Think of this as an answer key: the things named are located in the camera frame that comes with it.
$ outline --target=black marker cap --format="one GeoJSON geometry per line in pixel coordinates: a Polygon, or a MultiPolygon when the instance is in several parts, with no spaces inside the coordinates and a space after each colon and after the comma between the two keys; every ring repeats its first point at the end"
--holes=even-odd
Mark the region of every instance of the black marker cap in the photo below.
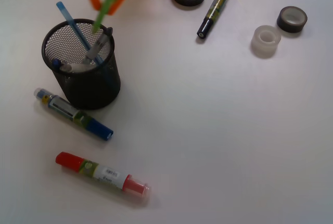
{"type": "Polygon", "coordinates": [[[202,25],[200,26],[197,35],[201,39],[205,39],[208,32],[210,31],[211,27],[213,26],[214,22],[212,19],[205,18],[202,22],[202,25]]]}

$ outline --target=blue cap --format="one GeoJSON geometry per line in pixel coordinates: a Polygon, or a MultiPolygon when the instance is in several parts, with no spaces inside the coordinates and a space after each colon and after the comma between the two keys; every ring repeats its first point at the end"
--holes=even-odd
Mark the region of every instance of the blue cap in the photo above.
{"type": "Polygon", "coordinates": [[[111,129],[105,127],[102,123],[99,123],[94,118],[90,120],[85,129],[97,135],[98,137],[102,138],[105,141],[109,140],[113,135],[113,131],[111,129]]]}
{"type": "Polygon", "coordinates": [[[58,70],[62,66],[62,62],[59,59],[53,59],[52,60],[52,66],[58,70]]]}
{"type": "Polygon", "coordinates": [[[54,94],[52,94],[51,92],[49,92],[45,89],[41,89],[41,88],[36,89],[33,94],[34,94],[34,96],[36,96],[37,99],[42,99],[44,97],[44,95],[54,96],[54,94]]]}

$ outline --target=marker label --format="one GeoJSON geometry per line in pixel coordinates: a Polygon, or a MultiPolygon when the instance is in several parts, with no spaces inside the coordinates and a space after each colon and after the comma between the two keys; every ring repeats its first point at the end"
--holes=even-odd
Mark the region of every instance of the marker label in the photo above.
{"type": "Polygon", "coordinates": [[[71,121],[74,119],[75,115],[79,112],[76,108],[66,102],[59,96],[54,97],[49,104],[49,107],[55,111],[61,113],[65,117],[69,118],[71,121]]]}
{"type": "Polygon", "coordinates": [[[118,189],[123,189],[124,182],[128,176],[124,173],[119,173],[112,168],[94,163],[90,160],[85,160],[82,162],[79,173],[111,186],[115,186],[118,189]]]}
{"type": "Polygon", "coordinates": [[[221,8],[223,7],[226,0],[214,0],[210,6],[206,17],[216,21],[217,17],[220,15],[221,8]]]}

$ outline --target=red cap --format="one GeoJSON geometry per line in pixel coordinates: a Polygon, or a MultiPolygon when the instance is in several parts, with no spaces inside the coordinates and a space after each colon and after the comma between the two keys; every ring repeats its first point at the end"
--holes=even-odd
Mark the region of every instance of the red cap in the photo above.
{"type": "Polygon", "coordinates": [[[149,196],[150,187],[147,184],[133,179],[131,175],[128,175],[123,185],[123,191],[146,198],[149,196]]]}
{"type": "Polygon", "coordinates": [[[83,158],[66,153],[66,152],[61,152],[59,155],[56,157],[56,163],[60,164],[64,167],[70,168],[74,170],[75,172],[79,172],[80,165],[84,161],[83,158]]]}

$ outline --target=black mesh pen holder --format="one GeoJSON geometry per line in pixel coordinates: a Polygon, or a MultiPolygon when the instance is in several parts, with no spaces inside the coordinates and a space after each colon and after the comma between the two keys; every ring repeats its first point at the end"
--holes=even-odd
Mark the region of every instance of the black mesh pen holder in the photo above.
{"type": "Polygon", "coordinates": [[[120,91],[120,78],[114,56],[114,39],[112,29],[103,25],[97,33],[92,34],[93,21],[75,19],[90,46],[104,33],[109,41],[98,53],[103,62],[92,70],[80,73],[63,72],[52,65],[54,59],[62,63],[79,64],[87,50],[80,42],[67,22],[55,26],[46,35],[42,56],[45,64],[52,70],[68,101],[77,108],[99,109],[111,103],[120,91]]]}

